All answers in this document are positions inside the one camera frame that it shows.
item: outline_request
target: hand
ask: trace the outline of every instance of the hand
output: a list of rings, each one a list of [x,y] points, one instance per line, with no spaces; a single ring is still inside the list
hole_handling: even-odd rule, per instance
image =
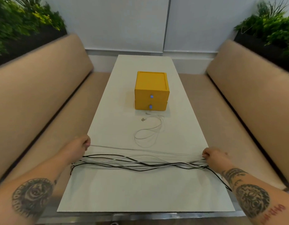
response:
[[[63,146],[59,150],[58,155],[69,165],[81,159],[89,146],[90,138],[88,135],[77,137]]]
[[[227,152],[216,147],[205,148],[202,157],[206,159],[208,166],[216,173],[221,174],[225,169],[233,167]]]

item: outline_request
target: planter box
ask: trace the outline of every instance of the planter box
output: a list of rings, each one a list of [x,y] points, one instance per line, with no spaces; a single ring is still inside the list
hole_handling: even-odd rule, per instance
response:
[[[52,26],[44,26],[39,29],[39,33],[34,33],[30,36],[23,35],[18,40],[10,40],[5,44],[8,53],[0,55],[0,65],[18,58],[66,34],[67,31],[65,29],[58,31]]]
[[[275,45],[265,45],[261,39],[239,31],[234,41],[257,53],[272,63],[289,72],[289,56],[283,54],[283,49]]]

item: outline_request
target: yellow drawer unit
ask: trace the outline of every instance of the yellow drawer unit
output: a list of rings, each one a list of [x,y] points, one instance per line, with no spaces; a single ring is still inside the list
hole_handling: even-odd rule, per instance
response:
[[[165,111],[169,98],[166,73],[137,72],[135,109]]]

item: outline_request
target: white table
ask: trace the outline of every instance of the white table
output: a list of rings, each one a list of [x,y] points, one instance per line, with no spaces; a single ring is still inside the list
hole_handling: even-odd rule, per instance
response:
[[[169,57],[118,56],[88,132],[92,144],[142,149],[133,134],[158,121],[141,121],[145,111],[134,108],[137,71],[166,72],[169,82],[166,111],[152,112],[164,116],[164,129],[149,149],[200,155],[207,143]],[[90,147],[87,153],[139,154],[100,147]],[[58,208],[58,212],[229,211],[234,207],[224,185],[208,170],[169,167],[134,172],[89,165],[74,169]]]

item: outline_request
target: beige bench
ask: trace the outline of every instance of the beige bench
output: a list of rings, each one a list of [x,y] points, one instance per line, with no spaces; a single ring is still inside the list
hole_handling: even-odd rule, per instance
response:
[[[92,70],[77,35],[0,67],[1,185],[88,132],[110,76]],[[257,178],[289,188],[289,73],[232,41],[223,44],[207,73],[180,74],[180,79],[208,145],[229,152],[237,166]],[[70,168],[62,173],[50,205],[59,204],[69,177]]]

